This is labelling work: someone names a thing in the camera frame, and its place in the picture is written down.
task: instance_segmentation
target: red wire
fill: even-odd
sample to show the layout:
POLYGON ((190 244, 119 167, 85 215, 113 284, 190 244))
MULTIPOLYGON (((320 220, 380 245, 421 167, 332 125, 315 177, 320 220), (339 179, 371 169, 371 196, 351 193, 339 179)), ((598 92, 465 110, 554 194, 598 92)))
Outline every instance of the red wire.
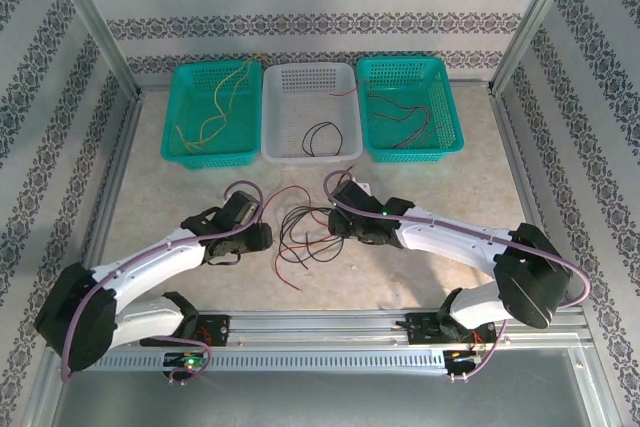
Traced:
MULTIPOLYGON (((269 200, 267 200, 267 202, 264 204, 264 208, 262 209, 262 212, 264 213, 264 211, 265 211, 265 210, 267 210, 267 206, 269 205, 269 203, 273 200, 273 198, 274 198, 276 195, 281 194, 281 193, 282 193, 282 192, 284 192, 285 190, 289 190, 289 189, 301 189, 301 190, 303 190, 303 191, 304 191, 304 193, 305 193, 305 194, 307 194, 307 199, 309 199, 309 209, 311 209, 311 207, 312 207, 312 204, 311 204, 311 194, 309 194, 309 191, 308 191, 307 189, 305 189, 304 187, 300 186, 300 185, 290 185, 290 186, 288 186, 288 187, 285 187, 284 189, 280 189, 278 192, 276 192, 276 193, 275 193, 275 194, 273 194, 271 197, 269 197, 269 200)), ((325 223, 324 223, 324 222, 322 222, 321 220, 318 220, 318 218, 316 218, 316 216, 315 216, 315 215, 313 215, 313 211, 311 211, 311 217, 313 217, 313 220, 315 220, 318 224, 320 224, 320 225, 322 225, 322 226, 324 226, 324 227, 328 227, 328 225, 327 225, 327 224, 325 224, 325 223)), ((304 244, 304 245, 298 245, 298 246, 287 247, 287 248, 286 248, 286 249, 284 249, 283 251, 278 252, 278 255, 276 255, 276 258, 275 258, 275 259, 274 259, 274 261, 273 261, 273 267, 274 267, 274 270, 276 271, 276 275, 278 276, 278 278, 279 278, 282 282, 284 282, 285 284, 287 284, 289 287, 296 289, 298 292, 302 292, 302 289, 300 289, 299 287, 297 287, 297 286, 293 285, 293 284, 292 284, 291 282, 289 282, 287 279, 285 279, 284 277, 282 277, 282 275, 280 275, 280 271, 278 270, 278 258, 280 257, 280 258, 283 258, 283 259, 284 259, 284 257, 282 256, 282 254, 284 254, 284 253, 285 253, 286 251, 288 251, 288 250, 290 251, 290 250, 293 250, 293 249, 305 249, 305 248, 307 248, 307 247, 309 247, 309 246, 311 246, 311 245, 314 245, 314 244, 320 243, 320 242, 322 242, 322 241, 324 241, 324 240, 327 240, 327 239, 329 239, 329 238, 331 238, 331 237, 332 237, 331 235, 328 235, 327 237, 324 237, 324 238, 322 238, 322 239, 320 239, 320 240, 316 240, 316 241, 313 241, 313 242, 309 242, 308 244, 304 244)))
POLYGON ((338 179, 338 185, 340 185, 342 183, 342 179, 344 179, 344 177, 347 175, 347 172, 349 172, 351 169, 353 169, 353 165, 351 167, 349 167, 346 172, 344 172, 340 178, 338 179))
POLYGON ((278 252, 278 255, 276 255, 275 260, 273 261, 273 267, 275 268, 276 271, 276 275, 278 276, 278 278, 283 281, 285 284, 287 284, 289 287, 292 287, 294 289, 296 289, 298 292, 302 292, 302 289, 300 287, 297 287, 295 285, 293 285, 291 282, 289 282, 287 279, 285 279, 284 277, 282 277, 282 275, 280 275, 280 271, 278 271, 278 258, 283 258, 282 254, 284 254, 287 250, 293 250, 293 249, 306 249, 307 247, 310 247, 314 244, 319 244, 320 242, 324 242, 327 239, 330 239, 331 237, 333 237, 332 235, 327 235, 326 237, 323 237, 320 240, 314 240, 313 242, 309 242, 308 244, 305 245, 294 245, 291 247, 287 247, 286 249, 278 252))
MULTIPOLYGON (((307 189, 305 189, 304 187, 300 186, 300 185, 290 185, 289 187, 285 187, 284 189, 279 190, 278 192, 273 194, 271 197, 269 197, 269 200, 267 200, 267 203, 264 204, 264 208, 262 209, 262 213, 264 214, 264 211, 267 210, 267 206, 269 205, 269 202, 271 202, 276 195, 281 194, 285 190, 294 189, 294 188, 295 189, 302 189, 304 191, 304 193, 307 194, 307 199, 309 199, 309 208, 311 208, 312 207, 311 206, 311 195, 309 194, 309 191, 307 189)), ((325 224, 321 220, 318 220, 316 218, 316 216, 313 215, 313 211, 311 212, 311 217, 313 217, 313 220, 315 220, 320 225, 323 225, 324 227, 328 227, 327 224, 325 224)))
POLYGON ((204 337, 205 343, 210 346, 213 343, 213 338, 211 337, 211 334, 209 334, 207 329, 205 329, 204 327, 200 327, 200 330, 202 331, 202 335, 204 337))
POLYGON ((358 90, 358 87, 360 87, 360 84, 361 84, 361 83, 363 83, 363 82, 369 82, 369 85, 371 85, 371 81, 370 81, 369 79, 362 79, 362 80, 361 80, 361 81, 359 81, 359 82, 356 84, 356 86, 355 86, 353 89, 351 89, 349 92, 343 92, 342 94, 329 94, 329 95, 332 95, 332 96, 334 96, 334 97, 343 97, 343 96, 345 96, 345 95, 349 95, 351 92, 354 92, 354 91, 358 90))

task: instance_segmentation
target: cable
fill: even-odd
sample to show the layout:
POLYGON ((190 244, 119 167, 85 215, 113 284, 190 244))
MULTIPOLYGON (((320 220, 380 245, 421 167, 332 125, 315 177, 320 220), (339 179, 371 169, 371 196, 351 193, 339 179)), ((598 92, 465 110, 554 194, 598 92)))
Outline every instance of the cable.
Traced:
MULTIPOLYGON (((578 305, 580 304, 582 301, 584 301, 587 297, 589 297, 589 294, 591 293, 591 282, 589 280, 589 277, 587 277, 587 275, 580 269, 578 268, 578 266, 574 265, 572 262, 569 262, 568 260, 563 259, 562 257, 559 257, 557 255, 553 255, 550 254, 549 252, 545 252, 544 250, 540 250, 540 249, 536 249, 533 247, 529 247, 527 245, 522 245, 522 244, 518 244, 516 242, 512 242, 509 240, 504 240, 498 237, 494 237, 492 235, 489 234, 485 234, 482 232, 476 232, 475 230, 472 229, 468 229, 466 227, 461 227, 458 226, 456 224, 452 224, 450 222, 444 221, 444 220, 437 220, 437 219, 428 219, 428 218, 424 218, 424 217, 414 217, 414 216, 410 216, 410 215, 384 215, 384 214, 376 214, 373 212, 367 212, 364 210, 360 210, 360 209, 355 209, 343 202, 340 202, 338 199, 336 199, 331 192, 329 191, 329 180, 338 175, 341 174, 342 176, 347 176, 350 180, 353 180, 353 174, 351 174, 351 172, 345 171, 345 170, 335 170, 333 172, 330 172, 325 178, 324 178, 324 182, 322 184, 322 187, 324 189, 325 195, 327 196, 327 198, 329 199, 329 201, 337 207, 340 207, 341 209, 346 210, 347 212, 351 212, 352 214, 355 215, 359 215, 362 217, 369 217, 371 219, 378 219, 378 220, 397 220, 400 222, 416 222, 416 223, 426 223, 428 224, 430 227, 435 227, 436 225, 439 227, 444 227, 446 229, 452 230, 454 232, 459 232, 461 234, 465 234, 465 235, 470 235, 473 237, 476 237, 480 240, 486 240, 488 242, 493 242, 496 244, 500 244, 500 245, 504 245, 505 247, 511 247, 513 249, 519 250, 520 252, 525 252, 527 254, 531 254, 531 255, 536 255, 538 257, 542 257, 543 259, 546 259, 550 262, 555 262, 556 264, 560 264, 561 266, 565 267, 566 269, 570 270, 571 272, 573 272, 574 274, 576 274, 584 283, 584 290, 582 291, 582 294, 580 294, 578 297, 576 297, 574 300, 569 301, 569 302, 565 302, 562 303, 558 306, 558 308, 567 308, 567 307, 573 307, 574 305, 578 305)), ((504 323, 502 324, 502 328, 500 329, 500 332, 498 333, 498 336, 496 337, 496 341, 494 342, 493 346, 491 347, 491 349, 489 350, 489 352, 485 355, 485 357, 482 359, 481 363, 469 374, 463 374, 461 376, 455 376, 452 375, 451 376, 451 381, 455 382, 456 380, 464 380, 465 382, 470 378, 473 377, 474 375, 476 375, 477 373, 479 373, 489 362, 489 360, 491 359, 491 357, 493 357, 493 354, 495 353, 498 344, 500 343, 500 340, 502 339, 502 337, 504 336, 505 331, 507 330, 507 320, 503 321, 504 323)))
POLYGON ((309 234, 305 233, 304 241, 296 240, 293 238, 294 228, 300 223, 300 221, 302 221, 302 219, 304 219, 305 216, 307 216, 312 212, 319 212, 328 217, 329 214, 331 213, 331 210, 332 209, 330 207, 311 207, 310 208, 306 205, 302 205, 300 207, 294 208, 287 215, 285 215, 280 226, 279 246, 278 246, 278 252, 282 260, 290 264, 302 264, 302 266, 305 269, 309 270, 309 268, 305 264, 305 261, 308 261, 309 259, 313 259, 318 262, 326 263, 326 262, 331 262, 340 254, 344 244, 344 239, 340 236, 329 236, 329 237, 324 237, 320 240, 309 241, 309 234), (306 258, 301 258, 301 256, 295 253, 292 249, 288 249, 289 246, 287 245, 287 242, 286 242, 287 237, 289 238, 292 244, 296 244, 306 248, 307 250, 306 258), (329 243, 330 245, 327 245, 321 249, 318 249, 315 252, 311 252, 311 249, 309 249, 309 246, 317 243, 329 243), (337 253, 335 253, 330 258, 320 259, 316 257, 319 253, 324 252, 327 249, 331 248, 332 246, 338 245, 338 244, 340 245, 340 249, 338 250, 337 253), (282 255, 282 253, 284 252, 283 247, 286 250, 291 250, 291 253, 294 255, 295 259, 287 258, 284 255, 282 255))
POLYGON ((173 376, 175 374, 177 374, 178 372, 187 372, 189 374, 191 374, 191 377, 188 377, 184 380, 180 381, 180 385, 186 385, 189 382, 193 382, 194 380, 196 380, 198 377, 200 377, 202 374, 204 374, 204 371, 207 370, 207 367, 209 367, 209 365, 211 364, 211 357, 213 356, 213 353, 211 352, 211 348, 205 344, 204 342, 200 342, 199 340, 191 340, 191 339, 179 339, 177 337, 168 337, 165 335, 158 335, 153 337, 155 340, 161 340, 163 342, 175 342, 178 344, 190 344, 190 345, 197 345, 198 347, 202 347, 205 349, 205 351, 207 352, 207 359, 205 360, 205 363, 202 367, 200 367, 200 370, 194 372, 193 369, 188 369, 186 367, 176 367, 175 369, 173 369, 171 372, 169 372, 169 383, 173 384, 173 382, 175 381, 175 379, 173 378, 173 376))
POLYGON ((298 291, 301 291, 299 287, 293 285, 291 282, 288 282, 280 275, 280 272, 278 270, 278 258, 281 258, 282 260, 290 264, 301 264, 307 270, 309 270, 309 267, 307 267, 305 262, 307 262, 309 259, 313 259, 316 262, 321 262, 321 263, 327 263, 335 260, 340 255, 344 247, 344 239, 342 237, 329 235, 314 241, 309 241, 308 233, 305 233, 304 241, 296 240, 293 237, 294 228, 300 223, 300 221, 302 221, 302 219, 304 219, 306 215, 312 214, 313 212, 319 212, 328 217, 329 214, 331 213, 331 210, 332 209, 330 207, 309 207, 306 205, 302 205, 299 207, 295 207, 294 209, 289 211, 287 215, 285 215, 284 219, 282 219, 282 223, 280 226, 280 233, 278 235, 279 237, 278 254, 276 255, 276 258, 274 260, 274 269, 276 271, 276 275, 280 280, 282 280, 288 286, 293 287, 298 291), (292 244, 296 244, 296 245, 295 246, 287 245, 287 242, 286 242, 287 237, 289 238, 292 244), (328 245, 325 245, 313 252, 311 251, 310 247, 312 245, 325 244, 325 243, 328 243, 328 245), (332 247, 335 247, 335 246, 339 246, 339 248, 337 252, 333 253, 330 257, 324 258, 324 259, 318 257, 318 254, 325 252, 328 249, 331 249, 332 247), (306 253, 307 253, 306 257, 304 254, 302 254, 301 256, 295 252, 295 249, 302 249, 302 248, 306 250, 306 253), (287 251, 291 252, 294 258, 287 258, 284 255, 284 253, 287 251))
MULTIPOLYGON (((282 192, 285 192, 289 189, 300 189, 302 190, 306 195, 307 195, 307 199, 309 200, 309 207, 311 207, 311 194, 309 194, 309 191, 307 189, 305 189, 304 187, 300 186, 300 185, 290 185, 288 187, 285 187, 284 189, 280 189, 278 192, 276 192, 275 194, 273 194, 271 197, 269 197, 269 200, 267 200, 267 203, 264 204, 264 209, 262 209, 262 212, 264 212, 265 210, 267 210, 267 207, 269 206, 269 204, 271 203, 271 201, 274 199, 275 196, 281 194, 282 192)), ((311 213, 311 217, 313 217, 313 220, 315 220, 316 222, 318 222, 320 225, 324 225, 325 227, 328 227, 328 224, 325 224, 324 222, 322 222, 321 220, 318 220, 314 215, 313 212, 311 213)))
POLYGON ((136 256, 132 257, 131 259, 127 260, 126 262, 124 262, 121 266, 119 266, 119 267, 115 268, 114 270, 112 270, 111 272, 109 272, 102 280, 97 282, 91 288, 91 290, 89 290, 87 295, 85 295, 84 298, 78 304, 78 307, 76 308, 76 311, 74 312, 73 317, 71 318, 71 322, 69 322, 69 328, 67 329, 67 335, 65 337, 64 346, 62 348, 62 356, 61 356, 62 357, 62 365, 61 365, 61 368, 60 368, 60 376, 61 376, 63 382, 66 382, 71 378, 71 369, 69 367, 69 353, 71 351, 71 343, 73 342, 73 336, 74 336, 74 334, 76 332, 76 328, 78 327, 78 321, 80 320, 80 317, 82 316, 82 313, 84 312, 84 309, 89 304, 89 301, 109 281, 111 281, 112 279, 116 278, 119 275, 122 275, 124 272, 129 270, 131 267, 135 266, 140 261, 145 260, 145 259, 147 259, 147 258, 149 258, 149 257, 151 257, 151 256, 153 256, 153 255, 155 255, 155 254, 157 254, 159 252, 165 252, 167 250, 173 250, 173 249, 176 249, 176 248, 181 247, 183 245, 190 245, 190 244, 194 244, 194 243, 197 243, 197 242, 201 242, 203 240, 217 240, 217 239, 224 239, 226 237, 231 237, 232 235, 236 235, 236 234, 239 234, 241 232, 244 232, 249 227, 251 227, 253 224, 258 222, 258 220, 262 216, 262 210, 263 210, 263 205, 264 205, 264 195, 262 194, 262 190, 260 190, 260 187, 258 187, 256 184, 254 184, 253 182, 251 182, 249 180, 238 180, 236 182, 233 182, 231 185, 229 185, 229 187, 227 187, 227 189, 224 191, 223 198, 224 198, 225 201, 228 200, 229 192, 231 191, 231 189, 233 189, 237 185, 248 185, 248 186, 252 187, 253 189, 255 189, 256 193, 258 194, 258 208, 256 209, 256 211, 254 212, 253 216, 251 217, 251 219, 249 219, 249 221, 246 224, 244 224, 244 225, 242 225, 242 226, 240 226, 240 227, 238 227, 236 229, 230 230, 228 232, 222 232, 222 233, 219 233, 219 234, 201 235, 201 236, 198 236, 198 237, 187 237, 187 238, 184 238, 184 239, 179 239, 179 240, 176 240, 174 242, 171 242, 170 244, 162 244, 162 245, 159 245, 157 247, 153 247, 153 248, 151 248, 149 250, 146 250, 144 252, 141 252, 138 255, 136 255, 136 256))
POLYGON ((204 146, 204 144, 206 144, 207 142, 212 141, 227 126, 227 124, 228 124, 227 117, 229 115, 231 115, 231 112, 233 110, 233 99, 235 98, 236 92, 238 91, 238 86, 249 76, 249 73, 251 72, 251 61, 252 60, 256 60, 256 59, 264 60, 267 63, 271 64, 271 61, 266 56, 264 56, 262 54, 252 55, 251 57, 246 59, 242 63, 242 65, 240 67, 238 67, 236 70, 234 70, 229 75, 227 75, 224 79, 222 79, 222 81, 220 81, 220 83, 216 86, 216 88, 215 88, 215 90, 213 92, 213 103, 216 106, 216 108, 218 109, 218 112, 220 112, 220 115, 215 115, 213 117, 209 117, 208 119, 206 119, 202 123, 202 125, 200 126, 200 140, 196 140, 196 141, 187 141, 187 140, 185 140, 184 135, 182 134, 182 130, 180 129, 180 126, 176 125, 176 130, 178 131, 178 134, 180 135, 180 138, 182 139, 182 142, 185 145, 185 147, 187 148, 187 150, 189 151, 189 153, 194 155, 193 151, 191 150, 191 147, 196 147, 198 149, 201 149, 204 146), (228 80, 233 78, 237 73, 242 71, 242 69, 244 69, 245 66, 248 66, 247 72, 240 78, 240 80, 238 80, 236 82, 236 84, 235 84, 235 86, 233 88, 233 91, 231 93, 231 98, 229 99, 229 112, 227 112, 225 114, 224 111, 222 110, 222 108, 220 107, 220 104, 218 103, 218 91, 220 90, 220 87, 222 85, 224 85, 228 80), (212 121, 220 119, 220 118, 223 119, 223 122, 224 122, 223 125, 218 130, 216 130, 213 134, 211 134, 209 137, 207 137, 206 139, 203 139, 205 126, 209 122, 212 122, 212 121))
MULTIPOLYGON (((366 82, 369 86, 369 91, 367 92, 367 97, 369 97, 370 99, 381 99, 385 102, 390 103, 391 105, 399 108, 399 109, 403 109, 403 110, 411 110, 411 112, 409 114, 407 114, 406 117, 403 118, 396 118, 396 117, 392 117, 389 115, 384 115, 384 114, 380 114, 377 112, 373 112, 369 118, 368 121, 371 121, 371 119, 373 117, 381 117, 383 119, 387 119, 387 120, 391 120, 394 122, 403 122, 407 119, 409 119, 409 117, 411 117, 417 110, 421 110, 422 112, 424 112, 425 115, 425 119, 424 122, 422 124, 421 127, 419 127, 418 129, 416 129, 414 132, 412 132, 405 140, 391 146, 391 149, 400 149, 403 147, 408 147, 411 143, 413 143, 414 141, 418 140, 420 138, 420 136, 422 135, 422 133, 426 130, 427 126, 429 125, 429 123, 431 122, 431 110, 429 109, 429 107, 427 107, 426 105, 417 105, 417 106, 412 106, 412 107, 407 107, 404 105, 400 105, 397 102, 394 102, 393 100, 389 99, 388 97, 385 97, 383 95, 377 95, 377 94, 372 94, 372 90, 373 90, 373 83, 371 82, 371 80, 369 79, 361 79, 360 81, 358 81, 358 83, 356 84, 356 86, 351 89, 348 92, 343 92, 341 94, 329 94, 332 95, 334 97, 342 97, 344 95, 348 95, 356 90, 359 89, 360 85, 362 83, 366 82)), ((436 131, 438 131, 440 129, 440 127, 435 127, 434 129, 430 130, 427 135, 424 137, 424 139, 422 139, 422 141, 420 142, 420 144, 418 145, 418 149, 422 148, 422 145, 424 144, 424 142, 431 137, 431 135, 433 135, 436 131)))
POLYGON ((489 352, 486 353, 486 355, 482 358, 482 360, 476 366, 476 368, 473 369, 468 374, 462 374, 462 375, 451 374, 451 383, 455 382, 456 380, 464 380, 465 382, 467 382, 471 377, 473 377, 474 375, 479 374, 480 371, 486 367, 486 365, 491 360, 491 357, 493 357, 493 354, 495 354, 496 349, 498 348, 498 344, 500 343, 500 341, 504 337, 504 333, 507 331, 507 325, 508 324, 509 324, 509 322, 505 319, 503 321, 503 323, 502 323, 502 327, 500 328, 500 331, 498 332, 498 335, 496 336, 496 341, 493 343, 493 345, 489 349, 489 352))
POLYGON ((338 155, 340 155, 340 151, 342 150, 342 144, 344 142, 344 137, 342 136, 342 132, 340 132, 340 129, 338 128, 338 126, 333 122, 329 122, 329 121, 317 123, 316 125, 311 127, 309 130, 307 130, 306 134, 304 134, 304 137, 302 138, 302 150, 305 154, 307 154, 310 157, 316 157, 316 154, 313 152, 313 138, 316 136, 318 132, 320 132, 325 127, 329 127, 329 126, 336 129, 336 132, 338 132, 338 135, 340 136, 340 145, 338 146, 338 151, 335 154, 333 154, 333 157, 337 157, 338 155), (313 134, 311 134, 311 139, 309 139, 309 150, 307 150, 306 147, 304 146, 304 143, 307 140, 307 136, 316 127, 317 129, 313 132, 313 134))

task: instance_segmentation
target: black motor housing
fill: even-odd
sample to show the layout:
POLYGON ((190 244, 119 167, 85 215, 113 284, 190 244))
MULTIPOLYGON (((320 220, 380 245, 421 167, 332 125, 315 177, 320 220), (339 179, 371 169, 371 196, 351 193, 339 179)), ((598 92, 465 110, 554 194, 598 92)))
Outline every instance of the black motor housing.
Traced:
MULTIPOLYGON (((76 263, 64 269, 45 300, 34 326, 53 350, 62 355, 64 340, 78 304, 96 284, 92 271, 76 263)), ((94 364, 111 346, 116 300, 112 290, 100 289, 82 312, 69 353, 72 372, 94 364)))
MULTIPOLYGON (((535 225, 522 223, 509 235, 518 244, 560 257, 535 225)), ((537 329, 547 328, 564 298, 572 273, 555 262, 512 247, 507 247, 494 260, 493 272, 506 311, 523 324, 537 329)))

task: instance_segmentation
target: teal basket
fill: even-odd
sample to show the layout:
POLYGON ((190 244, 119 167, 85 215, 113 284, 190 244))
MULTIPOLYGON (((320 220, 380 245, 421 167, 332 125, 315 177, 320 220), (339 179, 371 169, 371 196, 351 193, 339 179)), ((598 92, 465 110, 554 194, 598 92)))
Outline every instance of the teal basket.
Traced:
POLYGON ((363 83, 359 90, 360 115, 364 145, 375 162, 437 162, 447 154, 464 147, 458 113, 451 94, 447 71, 442 60, 435 57, 379 57, 358 61, 358 81, 371 81, 371 90, 363 83), (424 114, 415 112, 400 122, 371 114, 402 118, 406 110, 392 105, 382 96, 406 107, 426 105, 431 120, 424 134, 433 132, 401 148, 393 146, 408 139, 424 124, 424 114))
POLYGON ((181 65, 171 82, 162 157, 187 169, 249 165, 260 152, 261 115, 262 67, 258 62, 247 64, 237 60, 181 65), (202 139, 206 139, 224 126, 222 117, 207 122, 220 113, 213 101, 214 92, 228 75, 241 67, 218 89, 218 105, 228 114, 227 125, 202 148, 191 147, 190 151, 182 137, 186 141, 198 141, 202 129, 202 139), (230 105, 234 88, 236 93, 230 105))

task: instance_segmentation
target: plastic basket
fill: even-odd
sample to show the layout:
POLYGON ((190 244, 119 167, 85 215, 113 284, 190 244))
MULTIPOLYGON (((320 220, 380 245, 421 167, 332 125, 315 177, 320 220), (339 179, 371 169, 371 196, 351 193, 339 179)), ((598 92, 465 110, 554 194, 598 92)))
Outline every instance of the plastic basket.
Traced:
POLYGON ((456 112, 447 72, 442 60, 435 57, 380 57, 360 60, 356 65, 358 80, 366 82, 359 88, 360 112, 365 147, 376 162, 436 162, 447 154, 462 150, 464 139, 456 112), (438 129, 424 139, 420 136, 407 146, 392 147, 408 139, 424 123, 424 114, 416 111, 404 121, 392 121, 378 114, 402 118, 407 111, 369 95, 379 95, 406 107, 426 105, 431 121, 425 134, 438 129))
MULTIPOLYGON (((162 139, 162 157, 187 169, 248 165, 260 151, 262 67, 258 62, 222 61, 186 64, 173 74, 169 107, 162 139), (198 141, 202 125, 219 114, 213 98, 216 87, 243 67, 218 89, 218 105, 227 115, 227 125, 202 148, 185 145, 198 141), (231 96, 238 84, 233 104, 231 96)), ((203 139, 224 126, 218 118, 206 123, 203 139)))
MULTIPOLYGON (((330 95, 348 92, 355 86, 355 75, 348 64, 318 62, 269 67, 262 92, 262 156, 269 162, 293 166, 358 158, 362 154, 358 97, 355 93, 330 95), (321 122, 333 122, 340 129, 342 147, 340 133, 329 126, 314 135, 312 157, 305 153, 302 142, 309 129, 321 122)), ((305 140, 307 151, 310 137, 305 140)))

